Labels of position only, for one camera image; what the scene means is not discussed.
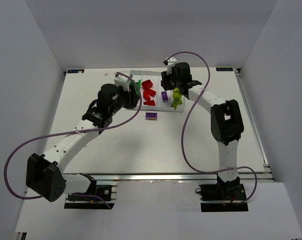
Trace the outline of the green 2x4 brick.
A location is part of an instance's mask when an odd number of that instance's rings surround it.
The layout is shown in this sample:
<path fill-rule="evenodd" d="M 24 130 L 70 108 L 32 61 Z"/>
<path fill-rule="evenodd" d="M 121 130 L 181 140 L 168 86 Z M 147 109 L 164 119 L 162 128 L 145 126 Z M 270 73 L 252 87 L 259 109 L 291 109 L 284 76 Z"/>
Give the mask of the green 2x4 brick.
<path fill-rule="evenodd" d="M 140 88 L 141 87 L 141 80 L 139 79 L 138 81 L 135 82 L 135 84 L 133 84 L 133 82 L 130 82 L 130 85 L 132 85 L 132 86 L 136 85 L 138 88 Z"/>

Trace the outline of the red 2x4 brick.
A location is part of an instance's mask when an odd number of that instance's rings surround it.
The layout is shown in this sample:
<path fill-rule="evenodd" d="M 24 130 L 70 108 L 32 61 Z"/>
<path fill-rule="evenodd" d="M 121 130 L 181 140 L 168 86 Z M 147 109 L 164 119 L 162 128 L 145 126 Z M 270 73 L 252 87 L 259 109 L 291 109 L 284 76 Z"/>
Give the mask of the red 2x4 brick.
<path fill-rule="evenodd" d="M 151 88 L 148 88 L 148 89 L 143 90 L 143 97 L 144 97 L 145 99 L 148 99 L 148 98 L 150 98 L 150 97 L 155 97 L 155 95 L 156 95 L 156 91 L 154 91 L 154 90 L 151 89 Z"/>

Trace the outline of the red stepped brick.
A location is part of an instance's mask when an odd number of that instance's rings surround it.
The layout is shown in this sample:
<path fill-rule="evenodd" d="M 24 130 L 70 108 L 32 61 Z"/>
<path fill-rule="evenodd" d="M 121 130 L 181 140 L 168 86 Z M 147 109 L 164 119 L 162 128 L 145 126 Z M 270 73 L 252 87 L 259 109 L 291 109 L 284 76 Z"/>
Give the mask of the red stepped brick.
<path fill-rule="evenodd" d="M 156 106 L 156 102 L 155 100 L 146 100 L 143 102 L 143 105 L 146 105 L 146 106 Z"/>

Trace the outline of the purple 2x3 brick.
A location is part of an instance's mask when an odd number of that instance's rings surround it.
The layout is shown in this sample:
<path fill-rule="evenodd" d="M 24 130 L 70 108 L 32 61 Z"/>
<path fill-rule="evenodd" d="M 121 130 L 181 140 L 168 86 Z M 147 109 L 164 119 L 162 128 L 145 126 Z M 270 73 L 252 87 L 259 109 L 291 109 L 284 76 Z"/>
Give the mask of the purple 2x3 brick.
<path fill-rule="evenodd" d="M 157 120 L 157 117 L 158 117 L 158 114 L 157 113 L 151 113 L 151 112 L 147 112 L 146 114 L 145 114 L 145 119 L 146 120 Z"/>

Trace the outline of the lime 2x4 brick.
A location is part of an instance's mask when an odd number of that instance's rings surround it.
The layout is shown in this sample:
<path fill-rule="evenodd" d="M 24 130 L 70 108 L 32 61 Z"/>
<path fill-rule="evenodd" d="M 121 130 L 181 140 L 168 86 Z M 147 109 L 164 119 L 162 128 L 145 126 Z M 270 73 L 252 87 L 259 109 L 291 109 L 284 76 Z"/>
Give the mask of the lime 2x4 brick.
<path fill-rule="evenodd" d="M 172 92 L 174 95 L 181 95 L 179 88 L 175 88 Z"/>

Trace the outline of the purple curved brick with print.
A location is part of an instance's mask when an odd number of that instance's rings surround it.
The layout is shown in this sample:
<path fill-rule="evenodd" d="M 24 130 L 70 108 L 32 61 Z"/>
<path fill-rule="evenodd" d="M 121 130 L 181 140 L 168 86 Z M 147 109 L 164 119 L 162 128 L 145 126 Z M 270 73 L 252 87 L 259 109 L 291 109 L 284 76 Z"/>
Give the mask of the purple curved brick with print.
<path fill-rule="evenodd" d="M 161 97 L 162 97 L 162 102 L 164 103 L 166 103 L 166 102 L 169 102 L 169 97 L 168 97 L 168 94 L 167 94 L 167 92 L 166 91 L 162 91 L 161 92 Z"/>

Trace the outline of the red flower brick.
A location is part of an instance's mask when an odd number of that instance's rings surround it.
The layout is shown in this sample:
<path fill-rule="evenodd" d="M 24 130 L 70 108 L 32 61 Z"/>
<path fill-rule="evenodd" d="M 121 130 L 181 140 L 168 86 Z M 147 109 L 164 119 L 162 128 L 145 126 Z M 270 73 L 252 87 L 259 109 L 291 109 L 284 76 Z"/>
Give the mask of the red flower brick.
<path fill-rule="evenodd" d="M 150 79 L 145 80 L 141 83 L 141 87 L 143 90 L 151 89 L 153 87 L 153 82 Z"/>

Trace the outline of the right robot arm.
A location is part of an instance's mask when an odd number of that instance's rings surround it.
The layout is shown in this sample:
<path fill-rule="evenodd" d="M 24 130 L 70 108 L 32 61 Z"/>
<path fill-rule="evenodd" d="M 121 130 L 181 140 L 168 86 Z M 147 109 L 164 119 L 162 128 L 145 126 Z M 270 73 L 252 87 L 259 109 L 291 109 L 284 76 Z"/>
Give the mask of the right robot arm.
<path fill-rule="evenodd" d="M 165 90 L 179 90 L 188 100 L 193 101 L 210 113 L 210 129 L 218 143 L 219 170 L 217 185 L 229 192 L 240 185 L 237 172 L 237 146 L 244 131 L 244 124 L 236 100 L 225 100 L 207 90 L 201 82 L 194 80 L 190 66 L 177 62 L 175 58 L 164 61 L 167 70 L 161 73 L 161 86 Z"/>

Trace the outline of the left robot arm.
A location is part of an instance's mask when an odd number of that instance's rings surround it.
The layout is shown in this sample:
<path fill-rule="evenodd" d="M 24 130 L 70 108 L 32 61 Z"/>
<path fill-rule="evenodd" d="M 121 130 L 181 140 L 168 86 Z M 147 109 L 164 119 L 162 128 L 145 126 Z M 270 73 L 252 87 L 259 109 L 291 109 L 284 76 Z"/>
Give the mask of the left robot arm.
<path fill-rule="evenodd" d="M 67 134 L 58 144 L 43 154 L 32 154 L 27 163 L 26 185 L 50 202 L 62 194 L 81 194 L 90 198 L 96 193 L 96 180 L 90 175 L 64 174 L 70 161 L 93 139 L 98 137 L 121 108 L 137 106 L 139 94 L 135 86 L 104 84 L 74 133 Z"/>

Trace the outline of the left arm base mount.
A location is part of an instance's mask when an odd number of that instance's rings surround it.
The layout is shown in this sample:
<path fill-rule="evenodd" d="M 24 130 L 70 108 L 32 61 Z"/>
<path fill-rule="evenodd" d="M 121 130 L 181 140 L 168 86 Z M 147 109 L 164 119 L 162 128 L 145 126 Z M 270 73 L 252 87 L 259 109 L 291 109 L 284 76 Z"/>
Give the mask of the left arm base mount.
<path fill-rule="evenodd" d="M 117 197 L 117 186 L 98 183 L 87 174 L 64 175 L 66 188 L 65 209 L 111 210 Z"/>

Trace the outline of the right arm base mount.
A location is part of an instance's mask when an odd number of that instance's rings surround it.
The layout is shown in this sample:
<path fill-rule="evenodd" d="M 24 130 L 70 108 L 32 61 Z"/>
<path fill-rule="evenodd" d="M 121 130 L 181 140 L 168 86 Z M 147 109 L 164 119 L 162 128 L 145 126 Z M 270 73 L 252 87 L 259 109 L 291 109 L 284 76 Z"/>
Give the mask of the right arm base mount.
<path fill-rule="evenodd" d="M 203 213 L 247 212 L 246 193 L 243 184 L 230 192 L 223 193 L 222 187 L 216 184 L 203 184 L 195 189 L 200 196 L 200 206 Z"/>

